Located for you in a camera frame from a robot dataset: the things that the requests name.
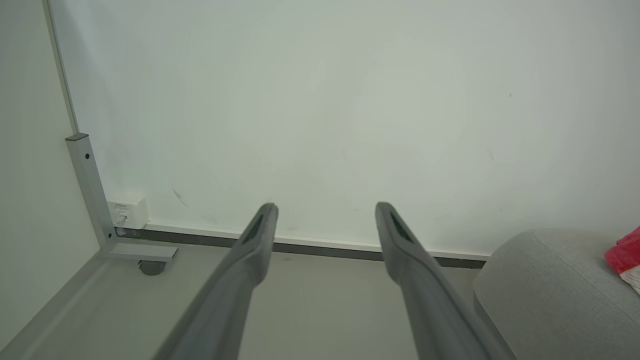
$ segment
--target red cloth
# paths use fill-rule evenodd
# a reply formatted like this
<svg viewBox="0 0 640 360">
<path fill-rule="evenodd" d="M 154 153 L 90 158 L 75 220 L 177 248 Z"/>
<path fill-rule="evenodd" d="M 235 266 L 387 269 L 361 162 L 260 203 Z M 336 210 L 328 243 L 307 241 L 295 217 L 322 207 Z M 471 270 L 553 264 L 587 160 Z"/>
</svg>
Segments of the red cloth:
<svg viewBox="0 0 640 360">
<path fill-rule="evenodd" d="M 618 274 L 640 265 L 640 227 L 616 242 L 604 258 Z"/>
</svg>

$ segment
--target red and white cloth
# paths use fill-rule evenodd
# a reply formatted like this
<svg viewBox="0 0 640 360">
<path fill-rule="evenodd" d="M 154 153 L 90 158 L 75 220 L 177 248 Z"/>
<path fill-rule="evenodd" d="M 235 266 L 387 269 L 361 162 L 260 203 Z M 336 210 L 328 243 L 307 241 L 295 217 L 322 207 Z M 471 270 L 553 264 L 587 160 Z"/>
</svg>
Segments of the red and white cloth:
<svg viewBox="0 0 640 360">
<path fill-rule="evenodd" d="M 618 240 L 604 258 L 640 294 L 640 227 Z"/>
</svg>

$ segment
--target white wall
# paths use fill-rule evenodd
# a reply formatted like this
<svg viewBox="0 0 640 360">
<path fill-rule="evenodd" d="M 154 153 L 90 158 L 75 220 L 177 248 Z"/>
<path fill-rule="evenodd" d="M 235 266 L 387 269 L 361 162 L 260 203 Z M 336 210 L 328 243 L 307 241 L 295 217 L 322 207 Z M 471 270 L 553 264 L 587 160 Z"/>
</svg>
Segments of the white wall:
<svg viewBox="0 0 640 360">
<path fill-rule="evenodd" d="M 43 4 L 0 2 L 0 349 L 99 249 Z"/>
<path fill-rule="evenodd" d="M 56 4 L 106 193 L 155 223 L 274 201 L 280 234 L 377 243 L 386 200 L 426 247 L 489 253 L 640 222 L 638 1 Z"/>
</svg>

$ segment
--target scratch on wall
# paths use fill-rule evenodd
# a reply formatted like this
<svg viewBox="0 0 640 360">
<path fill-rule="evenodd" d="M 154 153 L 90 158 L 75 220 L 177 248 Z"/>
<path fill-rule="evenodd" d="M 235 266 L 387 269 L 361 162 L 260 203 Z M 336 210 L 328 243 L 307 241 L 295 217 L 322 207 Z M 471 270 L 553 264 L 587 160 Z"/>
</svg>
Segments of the scratch on wall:
<svg viewBox="0 0 640 360">
<path fill-rule="evenodd" d="M 172 189 L 172 190 L 173 190 L 173 193 L 175 194 L 175 197 L 177 197 L 178 200 L 180 200 L 182 205 L 185 205 L 188 208 L 189 206 L 187 205 L 186 202 L 184 202 L 184 199 L 180 196 L 180 194 L 177 191 L 175 191 L 175 189 Z"/>
</svg>

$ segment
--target white power adapter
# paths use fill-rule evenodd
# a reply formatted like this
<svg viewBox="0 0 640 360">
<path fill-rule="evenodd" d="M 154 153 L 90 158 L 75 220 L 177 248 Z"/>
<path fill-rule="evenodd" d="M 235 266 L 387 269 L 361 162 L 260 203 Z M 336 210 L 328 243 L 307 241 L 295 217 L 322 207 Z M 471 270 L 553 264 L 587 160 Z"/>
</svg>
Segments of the white power adapter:
<svg viewBox="0 0 640 360">
<path fill-rule="evenodd" d="M 149 222 L 147 201 L 140 195 L 117 195 L 107 201 L 107 204 L 115 226 L 142 229 Z"/>
</svg>

